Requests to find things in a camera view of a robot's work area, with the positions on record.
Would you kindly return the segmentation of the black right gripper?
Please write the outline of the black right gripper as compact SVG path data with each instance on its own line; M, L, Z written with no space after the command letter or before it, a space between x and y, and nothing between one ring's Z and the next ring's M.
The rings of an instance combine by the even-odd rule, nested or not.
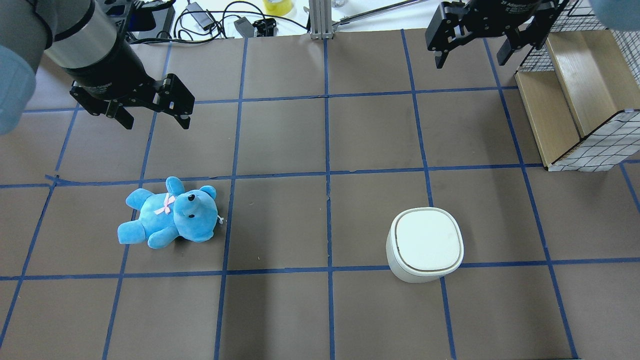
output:
M526 45L541 50L569 0L469 0L441 2L425 32L427 49L442 69L455 48L468 37L494 38L505 34L496 59L504 66Z

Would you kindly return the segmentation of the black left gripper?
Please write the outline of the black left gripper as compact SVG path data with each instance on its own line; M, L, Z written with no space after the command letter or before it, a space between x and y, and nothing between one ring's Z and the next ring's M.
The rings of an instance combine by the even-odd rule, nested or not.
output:
M173 117L184 130L190 128L195 97L174 73L158 79L146 75L133 82L107 80L90 85L85 84L85 76L70 77L70 95L92 116L104 115L132 130L134 117L125 107L144 107Z

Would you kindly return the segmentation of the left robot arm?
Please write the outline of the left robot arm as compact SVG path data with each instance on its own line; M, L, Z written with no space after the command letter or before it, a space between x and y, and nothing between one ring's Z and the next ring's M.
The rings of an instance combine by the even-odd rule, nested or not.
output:
M195 97L173 73L148 75L126 39L130 0L1 2L1 134L12 132L34 95L43 56L73 80L70 95L92 116L132 129L128 107L172 116L190 127Z

